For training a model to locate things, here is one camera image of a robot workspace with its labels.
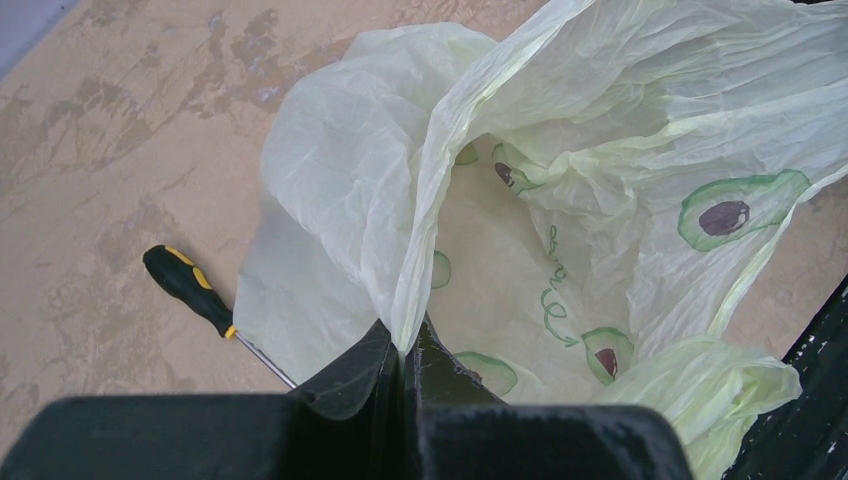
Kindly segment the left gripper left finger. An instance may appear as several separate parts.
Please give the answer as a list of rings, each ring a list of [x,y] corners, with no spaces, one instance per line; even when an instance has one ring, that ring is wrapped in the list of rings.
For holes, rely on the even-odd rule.
[[[399,479],[398,353],[381,323],[286,394],[70,397],[1,464],[5,479]]]

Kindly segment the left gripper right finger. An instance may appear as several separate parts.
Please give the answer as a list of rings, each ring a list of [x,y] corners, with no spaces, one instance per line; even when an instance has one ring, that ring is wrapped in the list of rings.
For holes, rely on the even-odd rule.
[[[636,405],[510,405],[424,321],[404,368],[409,479],[689,479],[681,443]]]

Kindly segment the light green plastic bag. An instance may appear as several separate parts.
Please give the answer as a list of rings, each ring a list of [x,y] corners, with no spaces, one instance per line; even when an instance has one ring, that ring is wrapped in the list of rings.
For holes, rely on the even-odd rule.
[[[801,392],[722,340],[847,173],[847,5],[552,1],[503,41],[359,34],[286,95],[237,328],[294,381],[430,320],[512,404],[660,412],[699,479]]]

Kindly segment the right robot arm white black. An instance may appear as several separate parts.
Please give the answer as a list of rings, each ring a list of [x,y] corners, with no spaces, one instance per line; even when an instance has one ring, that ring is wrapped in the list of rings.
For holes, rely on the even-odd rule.
[[[830,295],[784,356],[802,393],[761,415],[726,479],[847,477],[847,281]]]

